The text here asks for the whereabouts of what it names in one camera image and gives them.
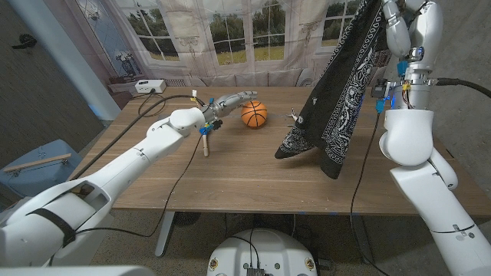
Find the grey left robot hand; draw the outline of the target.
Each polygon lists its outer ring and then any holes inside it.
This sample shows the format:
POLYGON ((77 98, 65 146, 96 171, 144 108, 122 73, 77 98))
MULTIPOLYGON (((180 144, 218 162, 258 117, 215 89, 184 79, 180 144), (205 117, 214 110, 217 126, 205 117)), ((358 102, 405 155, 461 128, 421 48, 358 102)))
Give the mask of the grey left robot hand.
POLYGON ((206 123, 211 123, 219 118, 226 117, 238 107, 255 100, 258 93, 247 90, 237 94, 227 94, 215 99, 212 103, 202 108, 203 116, 206 123))

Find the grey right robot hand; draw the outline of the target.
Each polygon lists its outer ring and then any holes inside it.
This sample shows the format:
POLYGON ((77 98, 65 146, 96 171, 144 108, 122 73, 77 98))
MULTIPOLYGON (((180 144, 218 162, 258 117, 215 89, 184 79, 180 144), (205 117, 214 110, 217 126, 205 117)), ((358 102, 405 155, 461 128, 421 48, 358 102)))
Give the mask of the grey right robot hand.
POLYGON ((433 1, 382 0, 386 41, 390 52, 406 61, 404 75, 392 90, 393 109, 428 108, 430 74, 443 33, 443 15, 433 1))

